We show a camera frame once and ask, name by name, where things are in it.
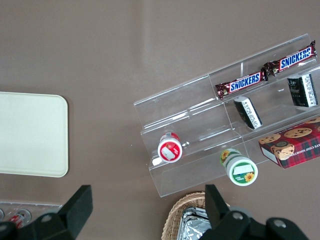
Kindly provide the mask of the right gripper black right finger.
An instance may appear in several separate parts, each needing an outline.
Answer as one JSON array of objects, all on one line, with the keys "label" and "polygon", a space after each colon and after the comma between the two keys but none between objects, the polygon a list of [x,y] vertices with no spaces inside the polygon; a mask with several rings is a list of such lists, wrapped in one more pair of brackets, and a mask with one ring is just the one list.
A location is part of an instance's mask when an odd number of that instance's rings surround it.
[{"label": "right gripper black right finger", "polygon": [[242,211],[230,210],[214,184],[205,186],[205,211],[211,228],[202,240],[243,240],[249,234],[250,218]]}]

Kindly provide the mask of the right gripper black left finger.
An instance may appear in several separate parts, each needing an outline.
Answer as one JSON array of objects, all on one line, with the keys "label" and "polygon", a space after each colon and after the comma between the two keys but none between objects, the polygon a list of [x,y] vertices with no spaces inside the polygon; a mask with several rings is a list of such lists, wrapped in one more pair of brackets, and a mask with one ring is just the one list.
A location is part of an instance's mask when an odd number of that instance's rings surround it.
[{"label": "right gripper black left finger", "polygon": [[58,212],[44,214],[31,224],[33,238],[75,240],[92,211],[92,186],[82,185]]}]

